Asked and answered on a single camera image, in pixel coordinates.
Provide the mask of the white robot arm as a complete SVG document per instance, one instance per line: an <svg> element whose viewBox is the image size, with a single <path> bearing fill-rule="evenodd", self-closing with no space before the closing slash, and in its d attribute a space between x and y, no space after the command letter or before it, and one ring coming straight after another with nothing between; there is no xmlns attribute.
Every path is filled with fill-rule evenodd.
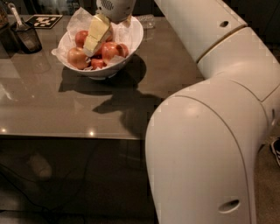
<svg viewBox="0 0 280 224"><path fill-rule="evenodd" d="M256 224L256 155L280 114L279 64L222 0L155 0L204 80L146 130L159 224Z"/></svg>

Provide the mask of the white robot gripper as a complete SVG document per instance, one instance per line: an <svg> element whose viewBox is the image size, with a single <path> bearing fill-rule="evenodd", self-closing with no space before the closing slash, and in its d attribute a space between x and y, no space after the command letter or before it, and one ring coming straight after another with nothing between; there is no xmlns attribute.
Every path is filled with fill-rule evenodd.
<svg viewBox="0 0 280 224"><path fill-rule="evenodd" d="M88 57L94 56L112 34L110 21L115 24L122 22L125 27L130 27L135 4L136 0L96 0L101 14L93 16L84 42L83 51Z"/></svg>

